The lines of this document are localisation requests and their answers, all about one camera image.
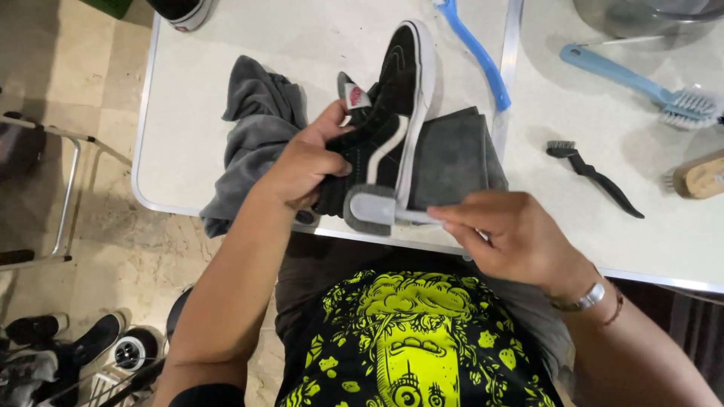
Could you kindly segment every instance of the blue brush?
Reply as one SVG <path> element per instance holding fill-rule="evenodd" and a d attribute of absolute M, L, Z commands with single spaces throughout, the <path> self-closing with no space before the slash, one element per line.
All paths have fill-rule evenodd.
<path fill-rule="evenodd" d="M 495 106 L 499 112 L 504 112 L 510 107 L 510 97 L 505 89 L 505 84 L 500 76 L 500 71 L 490 55 L 485 51 L 482 45 L 475 39 L 468 28 L 460 21 L 458 17 L 458 3 L 456 0 L 443 0 L 443 3 L 436 4 L 435 7 L 440 10 L 447 18 L 452 31 L 463 40 L 464 44 L 470 49 L 470 52 L 478 59 L 478 63 L 483 68 L 485 76 L 488 80 L 490 91 L 495 97 Z"/>
<path fill-rule="evenodd" d="M 713 126 L 723 108 L 719 101 L 693 91 L 670 92 L 653 81 L 619 64 L 591 52 L 577 44 L 568 44 L 560 58 L 583 70 L 611 79 L 643 93 L 652 103 L 661 107 L 661 120 L 687 130 Z"/>

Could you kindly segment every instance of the right hand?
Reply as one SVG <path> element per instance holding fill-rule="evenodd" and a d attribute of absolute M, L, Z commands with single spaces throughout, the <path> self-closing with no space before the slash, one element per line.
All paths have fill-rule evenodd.
<path fill-rule="evenodd" d="M 490 277 L 536 285 L 570 300 L 586 295 L 601 278 L 528 193 L 480 191 L 460 205 L 430 207 L 428 214 L 445 221 L 445 230 Z"/>

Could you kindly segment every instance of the black brush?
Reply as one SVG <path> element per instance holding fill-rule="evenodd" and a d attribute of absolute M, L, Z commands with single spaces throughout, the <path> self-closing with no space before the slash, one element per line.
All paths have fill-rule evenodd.
<path fill-rule="evenodd" d="M 576 142 L 574 141 L 549 141 L 548 148 L 546 148 L 546 154 L 557 159 L 568 159 L 573 166 L 573 171 L 578 175 L 583 175 L 591 180 L 595 181 L 598 185 L 601 185 L 608 195 L 611 195 L 614 201 L 624 210 L 627 214 L 632 217 L 643 219 L 644 215 L 631 205 L 626 195 L 623 193 L 612 180 L 596 171 L 596 168 L 592 165 L 588 165 L 581 158 L 581 155 L 576 150 Z"/>

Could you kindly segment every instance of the metal stand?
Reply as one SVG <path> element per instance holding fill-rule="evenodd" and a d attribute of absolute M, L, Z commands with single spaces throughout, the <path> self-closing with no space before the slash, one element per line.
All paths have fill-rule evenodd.
<path fill-rule="evenodd" d="M 35 260 L 30 261 L 21 261 L 18 263 L 11 263 L 11 264 L 4 264 L 0 266 L 0 272 L 5 270 L 15 270 L 15 269 L 21 269 L 24 267 L 32 267 L 32 266 L 40 266 L 44 264 L 52 264 L 52 263 L 64 263 L 66 261 L 73 260 L 73 257 L 70 256 L 70 254 L 65 251 L 64 253 L 61 252 L 61 239 L 63 238 L 63 233 L 65 232 L 65 224 L 68 221 L 68 211 L 70 209 L 70 196 L 73 192 L 73 186 L 75 184 L 75 175 L 76 170 L 78 168 L 78 161 L 80 158 L 80 141 L 85 141 L 87 143 L 96 144 L 96 138 L 89 136 L 89 135 L 81 135 L 77 133 L 71 133 L 67 132 L 65 130 L 60 130 L 57 127 L 44 127 L 43 125 L 37 125 L 32 122 L 28 122 L 25 120 L 18 120 L 18 119 L 11 119 L 9 117 L 0 116 L 0 122 L 7 123 L 8 125 L 17 125 L 22 126 L 28 129 L 39 129 L 45 131 L 47 134 L 53 134 L 57 135 L 62 138 L 66 138 L 70 140 L 71 143 L 73 143 L 73 146 L 75 147 L 75 152 L 73 153 L 73 163 L 70 168 L 70 178 L 68 179 L 68 189 L 65 191 L 65 199 L 63 201 L 63 211 L 60 216 L 60 225 L 58 225 L 58 234 L 55 238 L 55 246 L 53 247 L 53 251 L 45 256 L 40 256 Z"/>

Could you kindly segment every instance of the bracelet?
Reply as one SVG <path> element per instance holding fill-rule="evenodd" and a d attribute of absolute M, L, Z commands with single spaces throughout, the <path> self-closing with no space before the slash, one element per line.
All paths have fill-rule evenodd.
<path fill-rule="evenodd" d="M 604 327 L 611 325 L 618 318 L 618 316 L 621 315 L 621 309 L 623 309 L 623 294 L 616 285 L 614 285 L 613 283 L 611 283 L 611 285 L 613 285 L 613 289 L 616 291 L 616 312 L 608 321 L 603 323 Z"/>

